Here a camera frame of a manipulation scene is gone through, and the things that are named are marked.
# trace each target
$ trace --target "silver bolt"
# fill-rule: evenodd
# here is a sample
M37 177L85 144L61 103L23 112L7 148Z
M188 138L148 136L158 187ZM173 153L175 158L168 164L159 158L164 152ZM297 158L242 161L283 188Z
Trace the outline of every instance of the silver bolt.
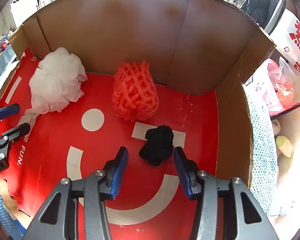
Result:
M242 182L242 179L238 178L238 177L234 177L232 179L232 181L235 183L235 184L240 184Z
M207 175L208 175L208 173L207 173L206 171L203 171L203 170L198 170L197 174L198 174L198 176L200 176L200 177L204 177L204 176L207 176Z
M69 179L68 178L63 178L61 179L61 184L65 185L69 183Z
M104 171L104 170L97 170L97 171L95 172L95 174L96 174L97 176L103 176L103 175L105 174L105 171Z

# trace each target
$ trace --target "white bag with red characters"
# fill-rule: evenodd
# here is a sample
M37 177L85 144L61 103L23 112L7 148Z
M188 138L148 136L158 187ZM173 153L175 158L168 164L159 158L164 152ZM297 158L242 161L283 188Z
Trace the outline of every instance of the white bag with red characters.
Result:
M285 9L276 28L270 35L277 50L293 66L295 74L300 73L300 21Z

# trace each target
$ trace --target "cardboard wall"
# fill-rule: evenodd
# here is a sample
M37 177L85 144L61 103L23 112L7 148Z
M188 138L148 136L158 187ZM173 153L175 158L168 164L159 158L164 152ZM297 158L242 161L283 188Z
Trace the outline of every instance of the cardboard wall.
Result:
M249 181L251 124L244 82L274 45L244 12L223 0L58 0L10 39L43 59L59 47L87 71L114 74L124 61L150 64L154 81L178 92L216 88L217 175Z

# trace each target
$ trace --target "blue gripper pad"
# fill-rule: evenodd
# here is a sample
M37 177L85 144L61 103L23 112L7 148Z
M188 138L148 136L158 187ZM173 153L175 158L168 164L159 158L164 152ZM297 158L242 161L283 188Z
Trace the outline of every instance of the blue gripper pad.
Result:
M6 106L3 108L0 108L0 120L11 116L13 114L17 114L20 111L20 106L18 104L13 104L10 106Z
M128 164L128 150L125 147L120 148L112 164L114 167L114 172L111 178L112 182L110 195L112 199L115 199L115 197L119 194L124 171L126 170Z
M201 185L196 181L198 171L197 164L188 160L181 147L176 147L173 151L174 165L180 179L183 194L189 200L196 200L201 193Z

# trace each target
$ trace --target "foam fruit net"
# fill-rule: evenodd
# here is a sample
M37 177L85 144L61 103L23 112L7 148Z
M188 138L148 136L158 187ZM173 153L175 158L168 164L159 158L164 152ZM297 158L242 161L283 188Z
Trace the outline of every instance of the foam fruit net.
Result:
M112 102L118 116L126 121L146 120L155 114L159 99L148 63L124 63L118 67Z

